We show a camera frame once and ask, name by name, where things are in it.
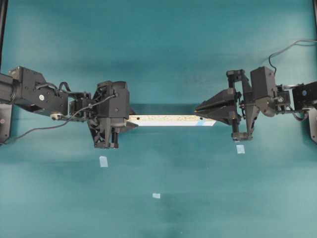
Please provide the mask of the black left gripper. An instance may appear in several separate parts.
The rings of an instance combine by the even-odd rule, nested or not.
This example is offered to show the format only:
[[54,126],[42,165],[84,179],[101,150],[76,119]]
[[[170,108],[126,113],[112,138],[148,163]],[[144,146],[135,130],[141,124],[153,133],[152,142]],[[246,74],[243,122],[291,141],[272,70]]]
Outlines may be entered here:
[[[99,105],[111,97],[114,96],[109,96],[100,102],[94,101]],[[121,129],[134,129],[137,128],[138,125],[125,118],[98,117],[96,106],[93,106],[92,117],[88,120],[88,127],[94,141],[94,147],[102,149],[118,148],[118,134]]]

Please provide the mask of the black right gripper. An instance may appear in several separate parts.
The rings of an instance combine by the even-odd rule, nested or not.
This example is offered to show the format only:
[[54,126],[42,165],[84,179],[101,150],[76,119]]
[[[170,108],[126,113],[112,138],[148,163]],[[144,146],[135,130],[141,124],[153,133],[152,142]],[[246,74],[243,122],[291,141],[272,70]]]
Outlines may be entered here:
[[[195,107],[195,115],[213,119],[227,125],[232,125],[232,139],[235,142],[253,139],[255,121],[260,112],[253,99],[253,89],[245,71],[231,70],[226,73],[229,88],[217,93],[208,100]],[[236,92],[235,83],[242,83],[242,94]],[[221,106],[229,106],[233,103],[234,109],[217,109]],[[237,113],[237,107],[242,111],[242,118],[246,120],[246,132],[239,132],[241,117]]]

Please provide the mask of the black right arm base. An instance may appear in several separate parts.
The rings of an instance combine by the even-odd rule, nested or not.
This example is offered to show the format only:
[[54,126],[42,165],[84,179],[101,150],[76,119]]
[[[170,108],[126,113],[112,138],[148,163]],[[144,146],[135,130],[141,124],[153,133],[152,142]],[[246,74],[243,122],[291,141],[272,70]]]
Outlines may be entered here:
[[317,143],[317,110],[315,108],[311,108],[308,113],[310,137],[313,142]]

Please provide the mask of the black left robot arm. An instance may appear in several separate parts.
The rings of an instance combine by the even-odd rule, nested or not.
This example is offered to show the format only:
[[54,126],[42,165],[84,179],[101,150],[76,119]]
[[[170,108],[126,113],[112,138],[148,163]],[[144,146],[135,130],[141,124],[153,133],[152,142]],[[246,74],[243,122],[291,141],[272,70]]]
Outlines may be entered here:
[[138,125],[129,121],[134,114],[124,81],[97,84],[94,94],[71,91],[67,82],[56,86],[39,72],[18,66],[0,76],[0,103],[16,105],[28,112],[62,120],[86,122],[94,147],[118,148],[118,136]]

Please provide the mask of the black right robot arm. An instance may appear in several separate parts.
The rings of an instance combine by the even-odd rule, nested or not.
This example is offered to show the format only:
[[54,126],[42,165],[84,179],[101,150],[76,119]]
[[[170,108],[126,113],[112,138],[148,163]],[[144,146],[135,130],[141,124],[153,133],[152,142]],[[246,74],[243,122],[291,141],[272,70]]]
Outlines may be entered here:
[[196,116],[213,119],[232,127],[234,141],[253,139],[255,121],[259,113],[267,117],[292,114],[298,121],[309,116],[317,107],[317,84],[277,85],[275,74],[263,66],[251,71],[226,73],[228,88],[198,105]]

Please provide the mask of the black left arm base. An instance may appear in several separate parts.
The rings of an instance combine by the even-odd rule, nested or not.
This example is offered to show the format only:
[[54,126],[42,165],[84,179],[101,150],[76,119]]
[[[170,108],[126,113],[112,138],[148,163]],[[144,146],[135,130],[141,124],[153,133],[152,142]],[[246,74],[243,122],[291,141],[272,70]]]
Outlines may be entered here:
[[12,105],[0,105],[0,143],[3,144],[10,137]]

